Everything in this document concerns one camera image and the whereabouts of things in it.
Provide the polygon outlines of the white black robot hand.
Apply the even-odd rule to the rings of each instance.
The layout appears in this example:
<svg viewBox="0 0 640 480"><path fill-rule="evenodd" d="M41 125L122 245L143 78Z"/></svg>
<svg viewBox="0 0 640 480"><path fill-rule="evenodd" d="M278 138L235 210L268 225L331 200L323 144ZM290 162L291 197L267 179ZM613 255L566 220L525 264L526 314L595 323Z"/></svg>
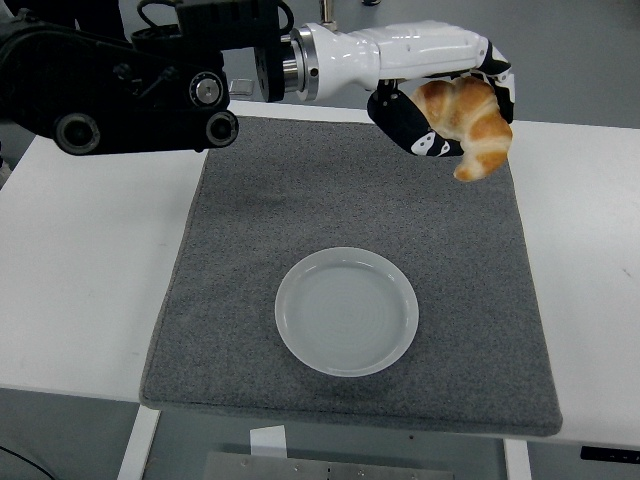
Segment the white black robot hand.
<svg viewBox="0 0 640 480"><path fill-rule="evenodd" d="M399 90L401 81L479 74L493 88L503 118L513 120L510 63L488 39L461 27L428 20L334 33L309 23L295 31L292 45L301 99L323 100L357 84L371 93L369 117L414 155L455 156L463 149L452 135L436 132Z"/></svg>

